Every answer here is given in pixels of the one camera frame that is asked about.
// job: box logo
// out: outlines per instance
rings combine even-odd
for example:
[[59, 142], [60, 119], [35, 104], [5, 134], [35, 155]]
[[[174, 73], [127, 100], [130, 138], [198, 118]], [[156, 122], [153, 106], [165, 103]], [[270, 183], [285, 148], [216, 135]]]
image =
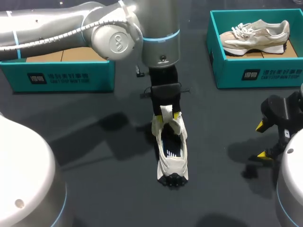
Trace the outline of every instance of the box logo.
[[242, 80], [256, 80], [258, 79], [258, 75], [260, 70], [244, 70]]
[[27, 76], [32, 84], [47, 84], [43, 73], [28, 73]]

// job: black shoe outsole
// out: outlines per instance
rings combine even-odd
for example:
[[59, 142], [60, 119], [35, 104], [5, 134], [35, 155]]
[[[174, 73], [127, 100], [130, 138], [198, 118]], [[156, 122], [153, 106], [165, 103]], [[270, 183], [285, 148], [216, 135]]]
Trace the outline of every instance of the black shoe outsole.
[[[283, 53], [275, 53], [275, 54], [280, 54], [280, 55], [282, 55], [282, 54], [284, 54], [284, 52], [286, 51], [286, 49], [287, 49], [287, 45], [286, 45], [286, 43], [285, 43], [285, 44], [283, 44]], [[256, 52], [264, 52], [264, 53], [267, 53], [267, 52], [265, 52], [265, 51], [261, 51], [261, 50], [257, 50], [257, 49], [252, 49], [252, 50], [247, 51], [245, 54], [247, 54], [247, 53], [256, 53]], [[225, 53], [226, 55], [228, 55], [228, 56], [231, 56], [231, 57], [242, 57], [242, 56], [245, 55], [245, 54], [243, 54], [243, 55], [236, 55], [236, 54], [233, 54], [233, 53], [229, 53], [229, 52], [226, 51], [226, 50], [224, 50], [224, 53]]]
[[168, 187], [180, 187], [180, 186], [184, 186], [188, 182], [188, 180], [185, 177], [180, 176], [178, 174], [171, 174], [169, 176], [162, 176], [158, 180], [158, 182]]

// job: shoelace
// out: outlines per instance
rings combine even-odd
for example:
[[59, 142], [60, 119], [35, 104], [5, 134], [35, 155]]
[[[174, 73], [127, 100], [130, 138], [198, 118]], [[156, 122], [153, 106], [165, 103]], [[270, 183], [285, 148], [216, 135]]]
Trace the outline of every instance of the shoelace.
[[243, 23], [241, 23], [236, 27], [232, 27], [232, 32], [237, 39], [240, 39], [240, 37], [242, 38], [249, 37], [250, 35], [254, 34], [255, 31], [253, 29], [251, 28], [246, 29], [245, 26], [247, 25], [248, 24], [244, 25]]

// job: cardboard box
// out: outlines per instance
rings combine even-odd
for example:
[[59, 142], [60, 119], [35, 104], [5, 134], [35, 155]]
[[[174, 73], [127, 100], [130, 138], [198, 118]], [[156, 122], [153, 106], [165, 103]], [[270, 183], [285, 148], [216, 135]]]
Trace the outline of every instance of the cardboard box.
[[[250, 53], [226, 56], [220, 34], [239, 23], [259, 19], [290, 24], [284, 54]], [[303, 83], [303, 13], [300, 9], [216, 10], [210, 12], [207, 48], [218, 88], [299, 87]]]
[[3, 61], [0, 67], [14, 92], [112, 92], [115, 63], [91, 48]]

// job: shoe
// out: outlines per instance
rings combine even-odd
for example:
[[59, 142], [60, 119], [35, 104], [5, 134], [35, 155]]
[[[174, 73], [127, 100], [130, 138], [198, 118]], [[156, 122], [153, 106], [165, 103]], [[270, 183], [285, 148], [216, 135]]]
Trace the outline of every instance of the shoe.
[[286, 20], [280, 24], [258, 20], [232, 27], [232, 31], [220, 35], [220, 40], [227, 55], [243, 56], [250, 50], [282, 54], [286, 49], [289, 32]]
[[161, 106], [162, 115], [153, 116], [151, 131], [159, 148], [157, 179], [163, 185], [182, 186], [188, 181], [187, 132], [181, 112]]

